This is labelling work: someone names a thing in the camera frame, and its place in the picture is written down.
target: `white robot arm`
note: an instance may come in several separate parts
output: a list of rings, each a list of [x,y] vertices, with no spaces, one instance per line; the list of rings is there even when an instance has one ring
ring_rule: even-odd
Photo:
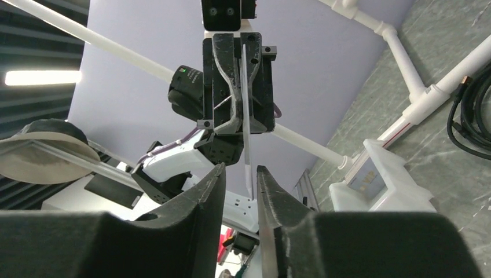
[[[151,199],[158,203],[165,202],[167,199],[163,198],[162,192],[155,193],[161,189],[159,186],[174,186],[169,184],[174,177],[198,169],[211,169],[214,166],[213,162],[195,148],[205,132],[205,130],[195,130],[190,137],[176,141],[172,147],[169,147],[170,145],[156,147],[140,160],[141,171],[154,182],[141,178],[135,178],[135,180]],[[132,176],[135,177],[137,172],[134,171]],[[185,179],[176,182],[180,182],[182,186],[180,190],[185,191],[198,181],[196,176],[188,175]],[[259,231],[257,201],[227,191],[223,208],[223,224],[245,235],[259,238],[257,235]]]

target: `black bracket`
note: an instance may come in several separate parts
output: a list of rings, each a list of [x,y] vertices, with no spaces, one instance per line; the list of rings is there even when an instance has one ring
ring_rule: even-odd
[[[246,54],[242,57],[242,48]],[[242,133],[241,64],[247,63],[251,133],[274,129],[271,62],[276,47],[262,46],[257,32],[214,34],[203,41],[203,116],[198,128],[218,135]]]
[[[182,186],[192,175],[190,172],[175,175],[164,182],[156,182],[143,171],[139,163],[131,172],[131,177],[154,202],[163,204],[183,192]]]

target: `red object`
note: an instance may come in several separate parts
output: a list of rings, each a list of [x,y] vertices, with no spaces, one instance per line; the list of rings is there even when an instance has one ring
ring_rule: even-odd
[[[220,235],[220,240],[218,241],[218,258],[217,262],[220,262],[222,260],[223,255],[225,255],[225,247],[223,246],[223,243],[225,240],[227,240],[229,237],[231,237],[233,234],[232,229],[228,229],[224,235]]]

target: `white stick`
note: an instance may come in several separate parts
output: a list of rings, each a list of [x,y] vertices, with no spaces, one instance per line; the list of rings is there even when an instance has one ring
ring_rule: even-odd
[[[310,152],[318,158],[333,163],[339,169],[346,168],[346,170],[348,170],[353,165],[353,160],[346,155],[340,155],[278,123],[276,123],[272,133],[286,142],[295,145],[306,152]]]
[[[154,75],[167,83],[172,81],[174,71],[146,58],[90,29],[83,25],[51,10],[47,7],[34,2],[33,0],[3,0],[45,22],[65,31],[91,45],[106,50],[124,61]]]

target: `metal rod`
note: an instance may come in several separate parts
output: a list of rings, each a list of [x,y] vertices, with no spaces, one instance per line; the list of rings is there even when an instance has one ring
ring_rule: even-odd
[[[91,160],[89,158],[80,156],[67,149],[55,148],[51,145],[34,141],[34,146],[42,151],[45,151],[51,155],[57,156],[68,162],[76,164],[80,167],[92,170],[97,174],[103,175],[104,177],[110,178],[122,184],[128,185],[132,188],[140,188],[138,184],[132,179],[132,177],[119,169],[108,166],[104,162],[98,162],[96,160]]]
[[[174,71],[146,58],[90,29],[83,25],[36,3],[33,0],[3,0],[33,16],[44,20],[56,28],[69,33],[91,45],[110,52],[122,60],[156,76],[167,83],[171,83]]]
[[[242,59],[240,69],[240,90],[242,92],[242,133],[244,134],[244,164],[245,164],[245,185],[251,199],[254,200],[254,186],[252,185],[252,162],[251,162],[251,121],[249,114],[249,83],[247,80],[247,59],[246,45],[242,46]]]

